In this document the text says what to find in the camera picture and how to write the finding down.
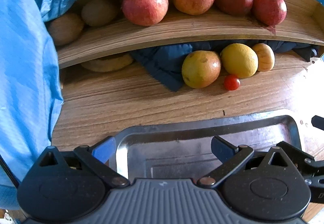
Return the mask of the light blue cloth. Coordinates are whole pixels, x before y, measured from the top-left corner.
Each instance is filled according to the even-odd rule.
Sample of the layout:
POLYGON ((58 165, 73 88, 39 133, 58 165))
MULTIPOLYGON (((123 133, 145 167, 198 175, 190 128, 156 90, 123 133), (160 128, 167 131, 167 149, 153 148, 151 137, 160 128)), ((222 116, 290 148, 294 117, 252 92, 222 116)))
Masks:
POLYGON ((51 144, 63 97, 46 22, 76 0, 1 0, 1 157, 22 180, 51 144))

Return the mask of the wooden desk shelf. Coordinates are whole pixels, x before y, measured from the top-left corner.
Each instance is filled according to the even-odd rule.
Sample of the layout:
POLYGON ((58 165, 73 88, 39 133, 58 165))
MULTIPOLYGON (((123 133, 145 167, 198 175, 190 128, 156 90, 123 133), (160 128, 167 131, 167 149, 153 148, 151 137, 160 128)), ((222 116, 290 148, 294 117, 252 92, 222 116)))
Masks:
POLYGON ((135 49, 208 40, 279 40, 323 45, 323 5, 317 0, 284 0, 285 20, 274 29, 251 17, 240 18, 211 8, 191 16, 170 7, 153 26, 126 19, 86 30, 75 42, 57 50, 60 68, 135 49))

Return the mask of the kiwi right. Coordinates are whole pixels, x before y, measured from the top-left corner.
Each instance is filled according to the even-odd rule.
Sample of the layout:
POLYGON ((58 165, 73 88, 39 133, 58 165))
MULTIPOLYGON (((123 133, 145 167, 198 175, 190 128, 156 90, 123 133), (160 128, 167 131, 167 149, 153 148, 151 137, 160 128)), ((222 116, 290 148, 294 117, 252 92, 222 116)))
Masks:
POLYGON ((92 0, 81 11, 81 18, 91 27, 101 27, 116 18, 120 7, 112 0, 92 0))

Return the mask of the kiwi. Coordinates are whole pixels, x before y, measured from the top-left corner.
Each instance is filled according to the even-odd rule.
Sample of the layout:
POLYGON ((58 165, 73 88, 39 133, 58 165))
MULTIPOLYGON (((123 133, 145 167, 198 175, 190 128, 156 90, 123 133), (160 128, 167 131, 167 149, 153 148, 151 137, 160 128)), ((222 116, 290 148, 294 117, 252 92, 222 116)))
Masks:
POLYGON ((112 0, 92 0, 81 11, 81 18, 91 27, 101 27, 116 18, 120 7, 112 0))
POLYGON ((63 46, 76 40, 81 34, 84 22, 75 13, 66 13, 48 25, 48 32, 56 46, 63 46))

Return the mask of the dark blue jacket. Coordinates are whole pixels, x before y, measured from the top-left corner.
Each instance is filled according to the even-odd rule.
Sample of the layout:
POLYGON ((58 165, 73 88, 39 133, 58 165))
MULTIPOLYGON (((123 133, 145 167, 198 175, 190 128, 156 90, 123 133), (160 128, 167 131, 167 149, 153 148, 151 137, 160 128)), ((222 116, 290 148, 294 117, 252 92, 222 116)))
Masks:
POLYGON ((271 40, 215 40, 144 48, 132 51, 130 55, 134 60, 141 63, 151 76, 169 90, 176 92, 184 84, 181 68, 188 54, 196 50, 220 53, 227 45, 232 43, 242 43, 250 47, 257 43, 264 43, 270 46, 275 53, 293 50, 306 61, 323 54, 323 49, 320 46, 307 43, 271 40))

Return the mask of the flat bread under shelf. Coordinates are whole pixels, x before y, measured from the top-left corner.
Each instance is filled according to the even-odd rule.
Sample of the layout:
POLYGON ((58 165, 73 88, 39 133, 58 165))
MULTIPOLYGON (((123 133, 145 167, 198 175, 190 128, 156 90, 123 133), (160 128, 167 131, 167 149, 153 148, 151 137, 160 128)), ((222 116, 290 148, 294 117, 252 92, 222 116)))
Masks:
POLYGON ((81 66, 94 72, 112 72, 123 69, 132 64, 133 58, 129 53, 101 57, 81 63, 81 66))

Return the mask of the kiwi left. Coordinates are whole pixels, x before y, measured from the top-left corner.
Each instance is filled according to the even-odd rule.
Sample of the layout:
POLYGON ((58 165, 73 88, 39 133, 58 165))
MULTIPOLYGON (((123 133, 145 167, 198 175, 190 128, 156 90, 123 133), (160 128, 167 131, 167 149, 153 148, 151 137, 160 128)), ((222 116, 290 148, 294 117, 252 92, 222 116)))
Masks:
POLYGON ((75 13, 66 13, 48 25, 48 32, 56 46, 63 46, 76 40, 81 34, 84 22, 75 13))

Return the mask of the metal tray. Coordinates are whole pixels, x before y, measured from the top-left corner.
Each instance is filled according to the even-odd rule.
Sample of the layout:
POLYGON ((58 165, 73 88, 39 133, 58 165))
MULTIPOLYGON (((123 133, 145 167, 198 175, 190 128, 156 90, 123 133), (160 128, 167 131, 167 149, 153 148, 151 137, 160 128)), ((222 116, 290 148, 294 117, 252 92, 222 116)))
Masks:
POLYGON ((267 151, 285 141, 301 148, 298 125, 285 110, 219 119, 129 127, 115 136, 116 152, 109 166, 134 178, 192 178, 221 162, 211 152, 213 136, 236 146, 267 151))

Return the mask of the yellow lemon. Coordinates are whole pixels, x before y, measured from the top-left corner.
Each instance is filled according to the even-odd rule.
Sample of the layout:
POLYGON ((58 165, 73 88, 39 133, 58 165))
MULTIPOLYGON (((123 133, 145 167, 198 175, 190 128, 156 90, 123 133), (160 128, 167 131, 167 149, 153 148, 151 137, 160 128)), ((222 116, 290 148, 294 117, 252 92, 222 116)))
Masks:
POLYGON ((258 56, 245 44, 228 45, 222 50, 220 57, 225 70, 238 78, 251 77, 258 69, 258 56))

